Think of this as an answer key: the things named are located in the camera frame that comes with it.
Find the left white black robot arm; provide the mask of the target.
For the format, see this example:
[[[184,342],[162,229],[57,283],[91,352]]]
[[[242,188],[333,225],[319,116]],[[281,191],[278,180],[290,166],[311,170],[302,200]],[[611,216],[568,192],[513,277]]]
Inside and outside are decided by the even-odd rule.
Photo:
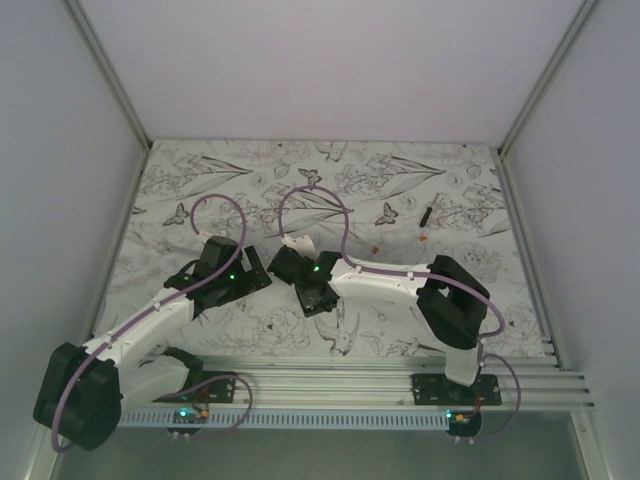
[[[257,250],[209,238],[200,257],[170,276],[129,319],[80,346],[66,342],[51,354],[36,399],[34,420],[85,451],[100,447],[122,416],[156,400],[197,399],[212,373],[177,347],[151,354],[160,341],[202,313],[271,284]]]

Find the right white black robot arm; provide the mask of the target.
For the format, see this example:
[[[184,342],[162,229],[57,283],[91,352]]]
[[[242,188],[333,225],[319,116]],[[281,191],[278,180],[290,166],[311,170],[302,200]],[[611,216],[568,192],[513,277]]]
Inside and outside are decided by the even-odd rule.
[[[294,287],[307,317],[351,298],[417,308],[444,345],[447,399],[462,405],[477,395],[479,334],[489,293],[452,258],[438,255],[430,264],[401,266],[352,260],[330,251],[311,258],[283,246],[268,272]]]

